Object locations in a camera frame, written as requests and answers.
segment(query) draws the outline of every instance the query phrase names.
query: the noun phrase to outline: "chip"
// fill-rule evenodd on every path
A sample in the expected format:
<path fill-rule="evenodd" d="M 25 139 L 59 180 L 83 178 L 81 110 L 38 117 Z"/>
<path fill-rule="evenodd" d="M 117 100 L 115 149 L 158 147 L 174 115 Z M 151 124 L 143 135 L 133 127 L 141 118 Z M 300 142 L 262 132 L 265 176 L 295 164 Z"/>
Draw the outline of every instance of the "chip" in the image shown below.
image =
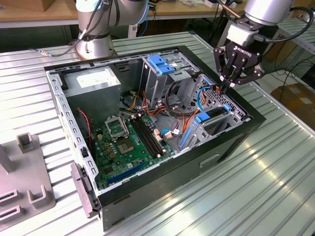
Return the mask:
<path fill-rule="evenodd" d="M 109 174 L 109 173 L 113 172 L 114 169 L 113 169 L 113 167 L 110 166 L 110 167 L 105 168 L 104 171 L 105 171 L 105 173 Z"/>
<path fill-rule="evenodd" d="M 130 141 L 130 139 L 119 140 L 116 142 L 116 145 L 121 154 L 126 154 L 134 150 L 134 146 L 132 145 L 132 142 Z"/>

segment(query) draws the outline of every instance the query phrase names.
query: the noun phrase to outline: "power cable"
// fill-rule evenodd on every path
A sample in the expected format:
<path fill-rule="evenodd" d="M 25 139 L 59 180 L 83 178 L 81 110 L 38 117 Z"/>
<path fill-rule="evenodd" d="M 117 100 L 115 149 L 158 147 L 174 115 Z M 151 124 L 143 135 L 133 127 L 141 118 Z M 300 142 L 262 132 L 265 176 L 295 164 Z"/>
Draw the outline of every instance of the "power cable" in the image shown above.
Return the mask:
<path fill-rule="evenodd" d="M 267 38 L 267 37 L 260 35 L 260 34 L 253 35 L 253 39 L 255 39 L 259 42 L 265 42 L 265 43 L 282 43 L 282 42 L 287 42 L 287 41 L 290 41 L 292 39 L 295 39 L 298 36 L 300 36 L 301 34 L 303 34 L 305 31 L 307 31 L 314 21 L 313 11 L 306 8 L 306 7 L 303 7 L 303 6 L 293 7 L 290 9 L 290 11 L 305 11 L 306 13 L 308 13 L 310 19 L 303 29 L 301 29 L 296 34 L 291 35 L 290 37 L 287 37 L 287 38 L 283 38 L 283 39 L 271 39 L 271 38 Z"/>

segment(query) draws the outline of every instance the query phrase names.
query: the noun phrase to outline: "ram slot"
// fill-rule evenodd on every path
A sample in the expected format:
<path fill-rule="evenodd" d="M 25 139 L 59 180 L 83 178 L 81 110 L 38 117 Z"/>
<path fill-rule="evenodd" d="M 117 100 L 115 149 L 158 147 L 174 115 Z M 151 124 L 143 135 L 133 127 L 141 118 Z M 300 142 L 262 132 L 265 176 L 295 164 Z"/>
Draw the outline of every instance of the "ram slot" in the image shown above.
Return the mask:
<path fill-rule="evenodd" d="M 131 125 L 138 134 L 144 146 L 147 148 L 152 158 L 156 158 L 158 154 L 163 154 L 161 147 L 158 145 L 157 141 L 151 135 L 141 119 L 137 118 L 132 120 Z"/>

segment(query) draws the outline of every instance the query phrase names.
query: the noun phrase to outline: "aluminum table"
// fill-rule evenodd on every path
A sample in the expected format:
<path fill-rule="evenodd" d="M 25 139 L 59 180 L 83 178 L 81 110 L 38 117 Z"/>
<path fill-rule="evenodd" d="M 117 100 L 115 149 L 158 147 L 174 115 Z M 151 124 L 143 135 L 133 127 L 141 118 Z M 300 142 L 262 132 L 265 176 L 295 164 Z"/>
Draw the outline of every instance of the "aluminum table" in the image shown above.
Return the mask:
<path fill-rule="evenodd" d="M 289 37 L 301 31 L 306 24 L 307 23 L 300 19 L 287 19 L 278 24 L 278 33 L 285 37 Z M 315 54 L 315 24 L 312 24 L 305 33 L 292 41 L 310 53 Z"/>
<path fill-rule="evenodd" d="M 186 45 L 214 69 L 212 48 L 188 32 L 114 41 L 119 54 Z M 51 48 L 60 53 L 67 47 Z M 0 54 L 0 143 L 39 136 L 56 206 L 0 236 L 101 236 L 70 175 L 70 154 L 44 66 L 77 61 L 36 52 Z M 105 232 L 106 235 L 306 235 L 315 231 L 314 131 L 256 84 L 236 90 L 267 120 L 230 158 Z"/>

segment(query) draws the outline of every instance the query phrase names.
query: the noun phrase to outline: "red cable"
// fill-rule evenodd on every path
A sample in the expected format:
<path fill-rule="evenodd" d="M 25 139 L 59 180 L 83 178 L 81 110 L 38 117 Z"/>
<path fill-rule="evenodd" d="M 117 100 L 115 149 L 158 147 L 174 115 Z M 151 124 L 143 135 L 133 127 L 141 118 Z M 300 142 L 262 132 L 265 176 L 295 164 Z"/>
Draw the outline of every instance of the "red cable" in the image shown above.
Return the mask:
<path fill-rule="evenodd" d="M 87 115 L 82 112 L 80 109 L 78 109 L 78 112 L 80 112 L 84 118 L 85 118 L 85 121 L 87 122 L 88 124 L 88 129 L 89 129 L 89 138 L 90 138 L 90 149 L 92 149 L 92 136 L 91 136 L 91 128 L 90 128 L 90 123 L 89 123 L 89 118 L 87 117 Z"/>

